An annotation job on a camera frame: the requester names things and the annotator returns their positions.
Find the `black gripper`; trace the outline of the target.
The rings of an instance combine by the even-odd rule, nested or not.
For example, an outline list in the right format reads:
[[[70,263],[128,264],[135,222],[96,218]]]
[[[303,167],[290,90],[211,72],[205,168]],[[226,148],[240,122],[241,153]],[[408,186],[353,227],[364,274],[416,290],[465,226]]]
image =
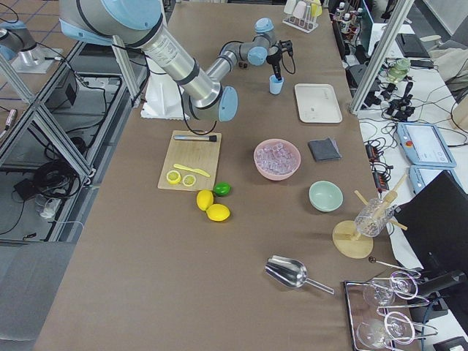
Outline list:
[[[291,40],[285,41],[278,41],[274,46],[272,46],[266,58],[268,64],[272,66],[273,69],[273,76],[277,80],[283,80],[283,75],[278,74],[281,72],[280,62],[282,61],[282,56],[284,53],[287,53],[288,56],[291,58],[292,62],[294,62],[293,58],[293,43]]]

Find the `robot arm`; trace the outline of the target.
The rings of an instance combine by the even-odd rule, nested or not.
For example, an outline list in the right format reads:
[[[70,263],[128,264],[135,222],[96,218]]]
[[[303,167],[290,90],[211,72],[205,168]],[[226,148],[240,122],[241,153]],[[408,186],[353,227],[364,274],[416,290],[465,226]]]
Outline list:
[[[36,40],[23,21],[1,23],[1,55],[6,60],[11,61],[19,52],[30,51],[36,46]]]
[[[182,87],[182,105],[198,120],[225,122],[235,117],[237,92],[221,80],[239,61],[253,66],[269,63],[280,80],[282,55],[293,54],[291,41],[278,40],[271,19],[261,18],[251,42],[225,44],[204,72],[167,30],[159,1],[60,1],[59,10],[61,30],[72,39],[111,46],[118,36],[126,47],[141,49]]]

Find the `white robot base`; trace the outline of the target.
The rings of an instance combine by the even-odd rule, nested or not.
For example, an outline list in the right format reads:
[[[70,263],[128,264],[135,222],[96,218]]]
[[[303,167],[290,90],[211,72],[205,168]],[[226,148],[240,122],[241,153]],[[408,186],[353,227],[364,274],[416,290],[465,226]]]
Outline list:
[[[177,84],[152,59],[147,58],[146,62],[150,70],[150,76],[146,86],[141,117],[183,120],[184,115]]]

